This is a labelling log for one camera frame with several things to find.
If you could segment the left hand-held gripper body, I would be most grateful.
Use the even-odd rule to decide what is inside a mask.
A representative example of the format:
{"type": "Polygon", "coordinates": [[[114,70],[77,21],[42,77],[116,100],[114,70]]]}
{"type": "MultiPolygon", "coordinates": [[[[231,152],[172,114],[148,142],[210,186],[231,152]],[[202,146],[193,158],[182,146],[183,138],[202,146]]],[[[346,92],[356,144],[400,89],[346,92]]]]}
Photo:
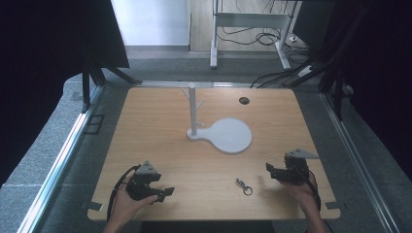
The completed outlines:
{"type": "Polygon", "coordinates": [[[151,188],[151,182],[158,182],[160,180],[160,173],[151,164],[150,161],[145,161],[139,165],[132,178],[129,180],[126,191],[128,195],[138,201],[146,197],[161,194],[160,189],[151,188]]]}

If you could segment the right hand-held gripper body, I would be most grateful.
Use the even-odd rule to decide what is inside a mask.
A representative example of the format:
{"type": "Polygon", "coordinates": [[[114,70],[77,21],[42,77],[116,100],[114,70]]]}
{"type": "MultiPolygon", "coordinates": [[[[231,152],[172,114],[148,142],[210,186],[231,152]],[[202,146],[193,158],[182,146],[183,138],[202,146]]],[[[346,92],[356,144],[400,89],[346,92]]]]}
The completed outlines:
{"type": "Polygon", "coordinates": [[[318,159],[316,154],[303,149],[288,151],[284,156],[286,165],[285,181],[292,184],[302,184],[309,179],[307,159],[318,159]]]}

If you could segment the silver keychain with ring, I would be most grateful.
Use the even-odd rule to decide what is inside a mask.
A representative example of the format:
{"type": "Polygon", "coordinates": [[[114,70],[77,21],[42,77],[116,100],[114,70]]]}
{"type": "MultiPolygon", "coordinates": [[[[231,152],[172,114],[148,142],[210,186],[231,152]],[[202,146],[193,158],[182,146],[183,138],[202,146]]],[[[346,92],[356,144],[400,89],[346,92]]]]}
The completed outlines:
{"type": "Polygon", "coordinates": [[[242,187],[243,193],[245,195],[250,196],[253,194],[254,192],[253,189],[249,185],[247,185],[245,182],[243,182],[242,180],[237,179],[236,183],[242,187]]]}

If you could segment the white hook stand with tray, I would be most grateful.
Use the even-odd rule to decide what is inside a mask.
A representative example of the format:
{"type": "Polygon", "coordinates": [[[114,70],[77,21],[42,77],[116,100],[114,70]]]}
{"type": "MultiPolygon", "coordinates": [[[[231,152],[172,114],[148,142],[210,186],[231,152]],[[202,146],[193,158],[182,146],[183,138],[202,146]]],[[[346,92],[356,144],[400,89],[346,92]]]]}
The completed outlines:
{"type": "Polygon", "coordinates": [[[215,121],[210,127],[199,128],[197,110],[202,102],[196,101],[196,87],[191,84],[184,94],[189,100],[190,128],[187,137],[192,141],[205,141],[225,154],[238,154],[252,143],[253,133],[250,126],[236,117],[224,117],[215,121]]]}

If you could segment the person's right hand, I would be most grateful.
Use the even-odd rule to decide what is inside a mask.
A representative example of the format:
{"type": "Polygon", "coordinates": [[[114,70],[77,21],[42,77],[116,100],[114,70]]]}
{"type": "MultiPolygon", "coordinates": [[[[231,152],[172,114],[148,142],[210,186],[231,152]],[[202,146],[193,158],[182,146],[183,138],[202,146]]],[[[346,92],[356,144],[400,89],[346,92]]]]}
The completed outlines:
{"type": "Polygon", "coordinates": [[[288,190],[290,195],[299,204],[302,212],[308,216],[319,214],[317,202],[314,198],[313,192],[307,183],[302,185],[293,185],[282,182],[282,185],[288,190]]]}

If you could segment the person's left hand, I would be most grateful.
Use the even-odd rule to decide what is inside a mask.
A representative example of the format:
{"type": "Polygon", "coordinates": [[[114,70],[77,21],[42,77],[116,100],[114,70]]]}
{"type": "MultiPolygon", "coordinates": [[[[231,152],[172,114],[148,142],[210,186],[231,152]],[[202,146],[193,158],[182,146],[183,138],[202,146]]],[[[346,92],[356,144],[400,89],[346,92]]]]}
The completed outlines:
{"type": "Polygon", "coordinates": [[[125,225],[132,220],[140,209],[151,205],[158,199],[157,195],[152,195],[139,201],[132,199],[126,191],[129,180],[130,176],[126,177],[120,184],[111,211],[110,223],[125,225]]]}

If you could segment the black stand legs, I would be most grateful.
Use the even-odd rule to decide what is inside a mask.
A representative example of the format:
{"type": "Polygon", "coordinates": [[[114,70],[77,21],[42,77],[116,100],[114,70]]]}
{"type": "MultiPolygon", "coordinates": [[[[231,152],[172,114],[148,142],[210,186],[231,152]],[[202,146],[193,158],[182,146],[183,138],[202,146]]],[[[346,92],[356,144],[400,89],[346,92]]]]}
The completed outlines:
{"type": "Polygon", "coordinates": [[[334,87],[334,93],[332,94],[332,108],[333,112],[339,120],[342,120],[342,98],[344,97],[344,78],[340,68],[341,57],[335,55],[330,61],[320,65],[308,74],[298,78],[296,81],[287,84],[287,87],[295,87],[302,83],[309,81],[310,79],[323,73],[323,77],[318,84],[318,90],[321,93],[328,92],[334,87]]]}

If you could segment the white power strip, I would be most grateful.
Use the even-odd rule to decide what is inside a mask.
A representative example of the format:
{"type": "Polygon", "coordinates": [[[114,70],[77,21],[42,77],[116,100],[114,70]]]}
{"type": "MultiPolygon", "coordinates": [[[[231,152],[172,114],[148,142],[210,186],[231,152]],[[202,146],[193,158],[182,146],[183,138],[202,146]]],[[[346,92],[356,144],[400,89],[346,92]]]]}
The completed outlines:
{"type": "Polygon", "coordinates": [[[311,65],[308,65],[298,73],[298,76],[301,78],[301,77],[311,73],[313,70],[314,70],[314,67],[311,66],[311,65]]]}

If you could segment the black tripod stand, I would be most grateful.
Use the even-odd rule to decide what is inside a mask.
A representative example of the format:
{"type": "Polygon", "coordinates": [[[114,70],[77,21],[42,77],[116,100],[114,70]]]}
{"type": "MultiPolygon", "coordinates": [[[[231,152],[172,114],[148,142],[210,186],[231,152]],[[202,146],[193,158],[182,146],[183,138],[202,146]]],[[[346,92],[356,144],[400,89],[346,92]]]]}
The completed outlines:
{"type": "Polygon", "coordinates": [[[142,83],[142,81],[130,77],[119,68],[109,64],[101,59],[94,59],[90,55],[85,55],[85,63],[83,66],[82,80],[83,80],[83,108],[82,113],[86,113],[91,106],[90,95],[90,82],[93,82],[96,86],[104,86],[107,82],[102,69],[108,69],[119,78],[127,81],[128,83],[142,83]]]}

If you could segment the black curtain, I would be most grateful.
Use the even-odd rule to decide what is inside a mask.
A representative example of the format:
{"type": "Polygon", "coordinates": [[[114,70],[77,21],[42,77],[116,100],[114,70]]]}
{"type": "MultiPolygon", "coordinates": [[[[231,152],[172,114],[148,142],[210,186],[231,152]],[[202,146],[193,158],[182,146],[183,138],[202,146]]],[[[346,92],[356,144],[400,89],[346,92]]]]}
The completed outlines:
{"type": "Polygon", "coordinates": [[[352,105],[412,181],[412,0],[303,0],[293,33],[325,62],[362,7],[339,66],[352,105]]]}
{"type": "Polygon", "coordinates": [[[0,0],[0,186],[89,63],[128,66],[111,0],[0,0]]]}

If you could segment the aluminium floor rail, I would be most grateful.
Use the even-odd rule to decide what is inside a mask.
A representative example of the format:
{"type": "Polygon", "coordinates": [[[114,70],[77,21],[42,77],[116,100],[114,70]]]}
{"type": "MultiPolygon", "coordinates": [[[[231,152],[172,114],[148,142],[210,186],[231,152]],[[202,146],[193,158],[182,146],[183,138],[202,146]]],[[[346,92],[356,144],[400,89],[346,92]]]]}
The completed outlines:
{"type": "Polygon", "coordinates": [[[227,82],[160,82],[160,81],[142,81],[133,86],[136,87],[164,87],[164,88],[187,88],[191,84],[197,88],[250,88],[250,83],[227,83],[227,82]]]}
{"type": "Polygon", "coordinates": [[[350,136],[345,124],[336,115],[333,109],[332,101],[327,94],[321,93],[320,97],[326,107],[327,113],[340,137],[342,144],[357,172],[360,182],[365,190],[365,193],[378,216],[385,233],[400,233],[387,202],[384,200],[376,182],[372,179],[367,170],[361,155],[355,146],[352,137],[350,136]]]}
{"type": "Polygon", "coordinates": [[[90,94],[91,106],[84,113],[80,113],[67,136],[62,148],[59,151],[48,175],[43,184],[40,186],[39,192],[34,198],[29,210],[27,211],[23,221],[21,222],[17,233],[33,233],[39,220],[41,219],[47,205],[49,204],[57,184],[65,170],[65,167],[70,160],[73,151],[83,134],[86,124],[91,117],[92,111],[95,109],[103,88],[97,86],[90,94]]]}

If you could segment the white metal desk frame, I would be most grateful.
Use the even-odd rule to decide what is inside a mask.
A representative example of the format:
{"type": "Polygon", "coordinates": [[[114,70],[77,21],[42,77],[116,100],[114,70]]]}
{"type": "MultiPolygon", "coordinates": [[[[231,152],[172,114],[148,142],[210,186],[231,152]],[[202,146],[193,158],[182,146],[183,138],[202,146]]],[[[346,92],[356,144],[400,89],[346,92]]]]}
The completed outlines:
{"type": "Polygon", "coordinates": [[[291,65],[284,51],[284,46],[288,39],[288,34],[292,25],[297,2],[293,1],[292,6],[286,14],[249,14],[249,13],[225,13],[219,11],[220,0],[213,0],[213,32],[210,48],[210,67],[215,69],[218,66],[218,28],[219,27],[240,27],[240,28],[274,28],[280,29],[280,40],[275,43],[278,57],[285,70],[290,70],[291,65]]]}

